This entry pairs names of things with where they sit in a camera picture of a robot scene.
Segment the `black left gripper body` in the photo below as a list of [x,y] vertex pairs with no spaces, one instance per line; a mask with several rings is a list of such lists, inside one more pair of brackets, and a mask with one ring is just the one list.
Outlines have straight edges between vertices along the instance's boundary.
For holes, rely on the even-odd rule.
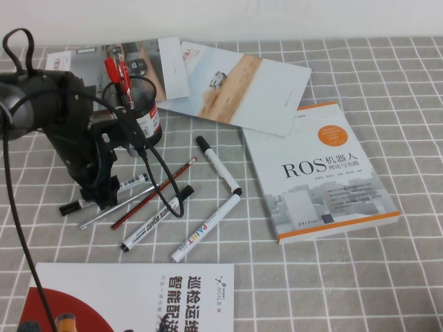
[[102,135],[109,134],[116,119],[75,121],[54,116],[48,120],[46,136],[69,175],[85,190],[115,190],[111,168],[116,153]]

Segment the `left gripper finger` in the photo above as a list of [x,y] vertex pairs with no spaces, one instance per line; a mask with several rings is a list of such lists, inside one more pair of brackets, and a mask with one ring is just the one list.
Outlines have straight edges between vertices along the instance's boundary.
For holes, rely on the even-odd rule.
[[117,204],[117,193],[120,189],[120,181],[117,176],[111,176],[102,189],[102,207],[110,208]]
[[81,187],[80,195],[81,198],[78,199],[78,203],[80,204],[81,208],[85,208],[86,206],[95,204],[101,210],[104,209],[104,190],[102,187]]

